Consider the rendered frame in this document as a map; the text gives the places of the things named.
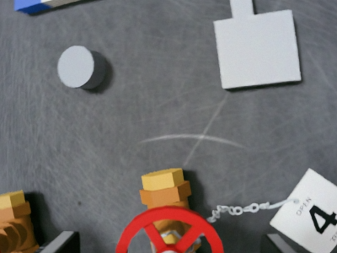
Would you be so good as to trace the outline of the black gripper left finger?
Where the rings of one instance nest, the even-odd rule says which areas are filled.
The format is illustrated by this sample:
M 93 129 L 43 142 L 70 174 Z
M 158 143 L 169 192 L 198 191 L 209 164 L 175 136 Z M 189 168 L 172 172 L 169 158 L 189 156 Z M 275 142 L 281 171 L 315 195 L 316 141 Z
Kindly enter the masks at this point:
M 44 243 L 34 253 L 81 253 L 80 234 L 63 231 L 56 239 Z

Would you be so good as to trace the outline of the white tag on silver chain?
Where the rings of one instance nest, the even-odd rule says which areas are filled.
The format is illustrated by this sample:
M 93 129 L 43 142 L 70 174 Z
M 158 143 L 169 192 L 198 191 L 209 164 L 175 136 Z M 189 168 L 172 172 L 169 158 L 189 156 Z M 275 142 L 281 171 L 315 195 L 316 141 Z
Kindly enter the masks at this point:
M 329 253 L 333 249 L 337 243 L 337 186 L 310 168 L 286 200 L 273 205 L 252 203 L 244 208 L 217 205 L 218 210 L 212 210 L 213 216 L 206 220 L 216 221 L 220 211 L 240 214 L 243 210 L 255 212 L 259 207 L 275 207 L 282 203 L 270 221 L 272 225 L 315 253 Z M 253 205 L 257 208 L 252 209 Z M 240 208 L 239 213 L 236 208 Z

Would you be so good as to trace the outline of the grey pipe tee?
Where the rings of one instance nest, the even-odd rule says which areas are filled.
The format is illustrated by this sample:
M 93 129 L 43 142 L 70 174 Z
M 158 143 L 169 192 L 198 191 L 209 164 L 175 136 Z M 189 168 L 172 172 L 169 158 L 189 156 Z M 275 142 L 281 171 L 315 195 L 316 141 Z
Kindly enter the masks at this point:
M 142 204 L 150 209 L 136 216 L 124 229 L 115 253 L 127 253 L 132 237 L 141 228 L 155 245 L 156 253 L 185 253 L 201 232 L 210 242 L 212 253 L 223 253 L 222 242 L 211 223 L 188 209 L 190 183 L 184 180 L 182 169 L 152 172 L 142 176 L 142 184 Z M 40 248 L 30 214 L 23 192 L 0 196 L 0 253 L 34 253 Z M 174 233 L 162 238 L 162 234 L 171 230 L 181 240 Z

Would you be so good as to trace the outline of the white short cylinder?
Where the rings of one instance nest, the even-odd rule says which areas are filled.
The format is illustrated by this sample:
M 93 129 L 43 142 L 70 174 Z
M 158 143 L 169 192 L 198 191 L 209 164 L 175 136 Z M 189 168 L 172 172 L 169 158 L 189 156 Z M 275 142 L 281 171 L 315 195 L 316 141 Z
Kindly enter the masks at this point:
M 57 63 L 61 82 L 72 89 L 93 89 L 103 80 L 105 65 L 102 57 L 82 47 L 65 50 Z

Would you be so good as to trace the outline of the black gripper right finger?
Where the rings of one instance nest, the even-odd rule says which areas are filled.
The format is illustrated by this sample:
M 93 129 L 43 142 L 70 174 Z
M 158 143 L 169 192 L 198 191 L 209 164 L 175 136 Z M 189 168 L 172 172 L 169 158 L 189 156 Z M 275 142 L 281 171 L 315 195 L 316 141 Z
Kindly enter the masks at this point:
M 262 234 L 260 253 L 302 253 L 296 246 L 287 244 L 278 234 Z

